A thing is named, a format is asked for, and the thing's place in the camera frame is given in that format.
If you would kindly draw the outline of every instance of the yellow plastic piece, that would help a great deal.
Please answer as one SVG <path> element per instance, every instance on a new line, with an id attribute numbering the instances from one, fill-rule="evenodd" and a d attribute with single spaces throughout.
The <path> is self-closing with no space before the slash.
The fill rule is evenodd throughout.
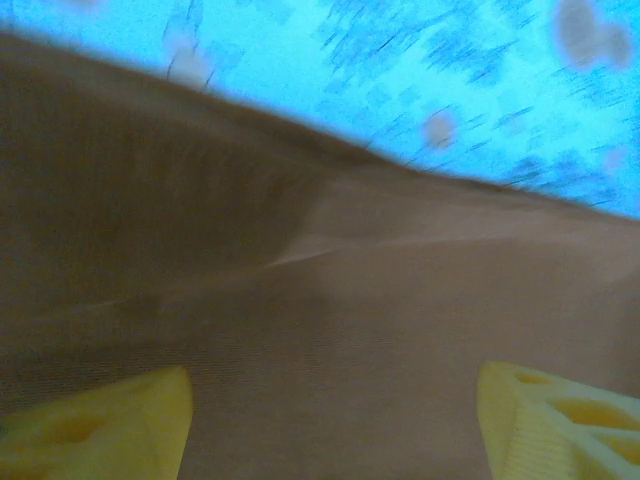
<path id="1" fill-rule="evenodd" d="M 478 419 L 494 480 L 640 479 L 640 400 L 488 362 Z"/>
<path id="2" fill-rule="evenodd" d="M 175 480 L 191 426 L 171 367 L 0 419 L 1 480 Z"/>

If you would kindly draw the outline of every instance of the brown fabric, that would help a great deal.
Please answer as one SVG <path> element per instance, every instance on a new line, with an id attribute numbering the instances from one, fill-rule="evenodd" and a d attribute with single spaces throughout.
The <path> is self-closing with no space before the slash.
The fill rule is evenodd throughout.
<path id="1" fill-rule="evenodd" d="M 0 413 L 186 364 L 180 478 L 488 479 L 487 359 L 640 396 L 640 228 L 0 36 Z"/>

